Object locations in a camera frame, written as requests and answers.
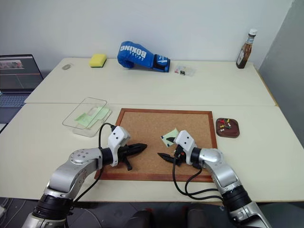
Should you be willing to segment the small clear parts case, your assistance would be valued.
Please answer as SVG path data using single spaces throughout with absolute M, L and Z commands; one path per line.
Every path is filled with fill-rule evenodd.
M 182 76 L 194 76 L 195 72 L 196 69 L 182 65 L 178 65 L 174 70 L 174 73 Z

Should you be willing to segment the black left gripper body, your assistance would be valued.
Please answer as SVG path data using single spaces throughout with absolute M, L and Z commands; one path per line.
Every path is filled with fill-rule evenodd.
M 126 145 L 123 147 L 120 147 L 118 149 L 118 162 L 119 163 L 124 163 L 127 167 L 128 171 L 132 170 L 132 165 L 130 164 L 130 162 L 128 161 L 128 156 L 129 156 L 129 151 L 130 151 L 130 146 Z

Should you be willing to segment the brown sauce bottle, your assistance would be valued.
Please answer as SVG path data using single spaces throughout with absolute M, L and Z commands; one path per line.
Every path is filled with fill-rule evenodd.
M 239 69 L 245 68 L 246 63 L 250 57 L 252 45 L 253 45 L 256 35 L 257 35 L 257 29 L 255 29 L 255 28 L 250 29 L 247 39 L 246 39 L 244 45 L 242 46 L 240 53 L 237 57 L 237 60 L 236 60 L 237 68 L 239 68 Z

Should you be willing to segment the blue boxing glove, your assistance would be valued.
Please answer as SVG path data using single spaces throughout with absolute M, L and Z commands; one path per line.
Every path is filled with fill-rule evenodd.
M 153 54 L 142 45 L 124 41 L 118 51 L 117 60 L 125 68 L 140 65 L 160 72 L 169 72 L 171 60 L 163 55 Z

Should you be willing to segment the clear plastic box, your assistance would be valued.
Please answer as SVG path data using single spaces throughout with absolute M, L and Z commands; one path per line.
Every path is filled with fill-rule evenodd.
M 92 121 L 89 127 L 84 127 L 75 121 L 75 119 L 83 113 L 91 115 L 97 107 L 106 107 L 110 110 L 104 119 Z M 87 97 L 75 106 L 72 112 L 63 120 L 62 124 L 74 134 L 93 137 L 99 131 L 101 125 L 106 122 L 111 113 L 112 110 L 108 107 L 108 102 L 106 100 Z

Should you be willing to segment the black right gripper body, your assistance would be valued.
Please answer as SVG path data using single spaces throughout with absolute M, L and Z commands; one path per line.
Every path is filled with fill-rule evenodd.
M 173 166 L 181 166 L 183 163 L 186 163 L 186 153 L 183 148 L 178 145 L 174 151 Z

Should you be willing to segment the brown wooden tray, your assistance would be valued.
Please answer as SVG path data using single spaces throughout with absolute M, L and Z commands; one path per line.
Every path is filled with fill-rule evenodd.
M 237 120 L 229 118 L 230 119 L 229 122 L 225 121 L 225 123 L 220 123 L 219 120 L 222 120 L 222 119 L 225 120 L 226 118 L 218 118 L 216 120 L 217 135 L 220 137 L 226 137 L 226 138 L 237 138 L 240 135 L 239 125 L 238 125 Z M 227 125 L 227 123 L 231 124 L 231 126 L 232 126 L 231 129 L 227 129 L 224 127 L 224 125 Z

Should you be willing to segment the wood-framed cork board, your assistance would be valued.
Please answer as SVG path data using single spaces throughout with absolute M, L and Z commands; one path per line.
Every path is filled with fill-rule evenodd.
M 116 125 L 125 128 L 131 138 L 129 144 L 144 143 L 147 148 L 138 155 L 128 157 L 132 165 L 124 163 L 104 168 L 102 180 L 120 181 L 172 181 L 172 163 L 158 153 L 174 155 L 175 145 L 166 147 L 161 136 L 174 130 L 186 130 L 199 148 L 216 148 L 216 134 L 211 111 L 121 109 Z

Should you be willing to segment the yellow green sponge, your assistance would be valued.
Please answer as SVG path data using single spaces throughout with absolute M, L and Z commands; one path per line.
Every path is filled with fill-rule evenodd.
M 103 67 L 106 60 L 106 54 L 93 54 L 89 61 L 89 66 L 92 68 Z

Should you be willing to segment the light green sticky note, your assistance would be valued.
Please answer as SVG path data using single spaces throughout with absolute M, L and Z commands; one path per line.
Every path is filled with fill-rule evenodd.
M 75 121 L 84 126 L 84 127 L 89 127 L 89 125 L 91 124 L 91 122 L 94 120 L 94 118 L 90 115 L 88 115 L 87 113 L 83 113 L 80 116 L 78 116 Z
M 179 134 L 179 131 L 175 128 L 174 130 L 166 133 L 163 135 L 163 138 L 161 138 L 162 142 L 165 144 L 166 147 L 170 147 L 174 144 L 174 141 L 167 141 L 166 138 L 168 137 L 177 137 Z
M 93 113 L 89 116 L 90 121 L 94 120 L 102 120 L 106 117 L 106 115 L 109 113 L 109 109 L 106 107 L 97 107 L 94 109 Z

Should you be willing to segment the grey laptop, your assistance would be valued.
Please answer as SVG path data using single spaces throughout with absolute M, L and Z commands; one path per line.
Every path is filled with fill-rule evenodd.
M 12 120 L 42 81 L 32 54 L 0 55 L 0 124 Z

